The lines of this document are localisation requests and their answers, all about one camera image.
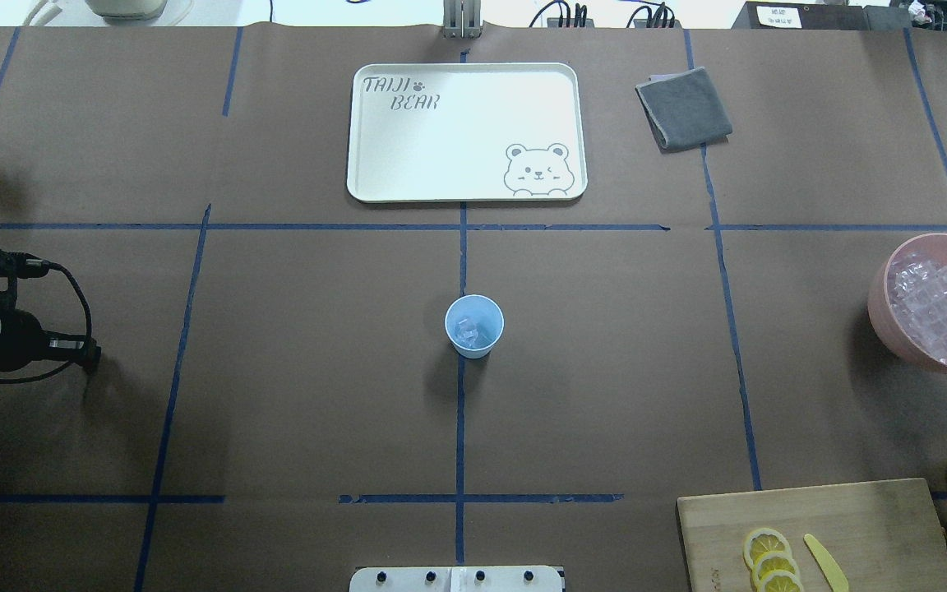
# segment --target bear cartoon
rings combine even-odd
[[[503,176],[503,183],[514,192],[514,197],[562,197],[568,195],[575,184],[575,175],[565,160],[568,149],[564,145],[550,145],[545,150],[510,145],[506,158],[510,159],[510,167]]]

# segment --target lemon slice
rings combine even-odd
[[[784,535],[771,528],[754,529],[744,539],[744,563],[747,569],[755,569],[755,563],[759,562],[759,557],[770,551],[783,551],[790,556],[792,546],[788,544],[788,539]]]
[[[799,576],[785,570],[773,570],[763,576],[758,592],[803,592]]]
[[[755,582],[755,587],[758,588],[763,577],[773,571],[786,571],[794,574],[796,578],[801,577],[799,565],[794,561],[792,555],[787,551],[770,551],[759,555],[758,561],[755,562],[755,568],[751,569],[751,581]]]

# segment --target gray towel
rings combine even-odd
[[[732,134],[733,125],[703,67],[651,76],[635,90],[663,150],[689,150]]]

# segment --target yellow knife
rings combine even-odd
[[[819,565],[820,570],[824,572],[824,578],[828,581],[832,592],[850,592],[850,582],[846,581],[843,570],[838,568],[838,563],[827,548],[824,548],[824,545],[820,544],[820,541],[812,534],[804,536],[803,540],[806,542],[806,547],[809,547],[809,552],[813,554],[813,558],[816,559],[816,565]]]

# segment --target wooden cutting board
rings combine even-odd
[[[744,537],[759,527],[792,544],[806,592],[830,592],[803,542],[834,556],[852,592],[947,592],[947,552],[924,479],[680,497],[692,592],[749,592]]]

